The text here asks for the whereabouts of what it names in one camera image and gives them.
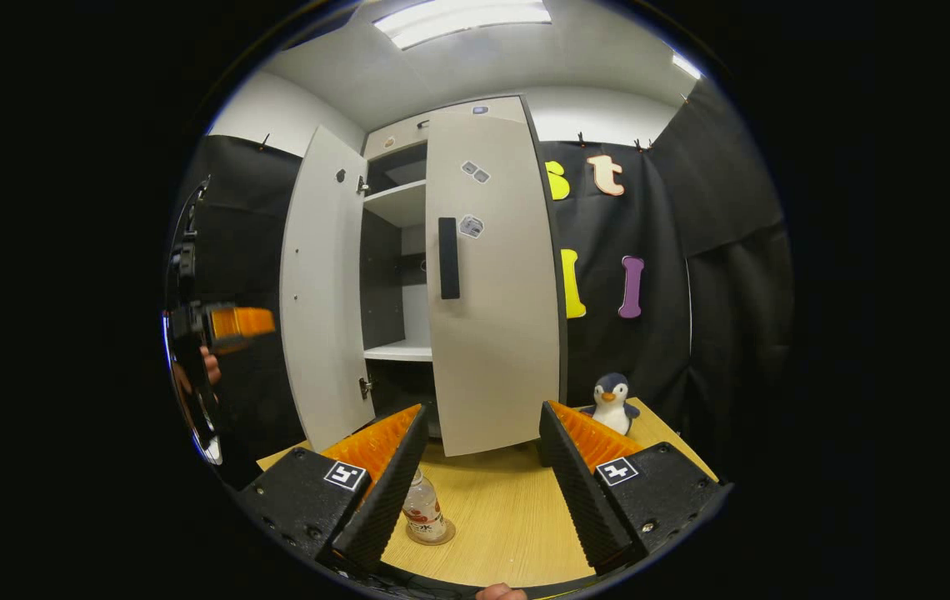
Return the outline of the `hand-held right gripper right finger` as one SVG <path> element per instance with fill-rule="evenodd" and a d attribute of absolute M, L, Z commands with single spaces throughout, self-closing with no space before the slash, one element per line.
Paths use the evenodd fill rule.
<path fill-rule="evenodd" d="M 599 577 L 642 569 L 714 519 L 732 492 L 683 451 L 631 439 L 559 402 L 544 402 L 542 455 Z"/>

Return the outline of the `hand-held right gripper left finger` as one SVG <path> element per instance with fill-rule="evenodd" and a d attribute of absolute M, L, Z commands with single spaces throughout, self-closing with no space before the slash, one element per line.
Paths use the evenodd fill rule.
<path fill-rule="evenodd" d="M 301 561 L 365 576 L 379 569 L 428 441 L 413 405 L 322 452 L 295 447 L 238 498 Z"/>

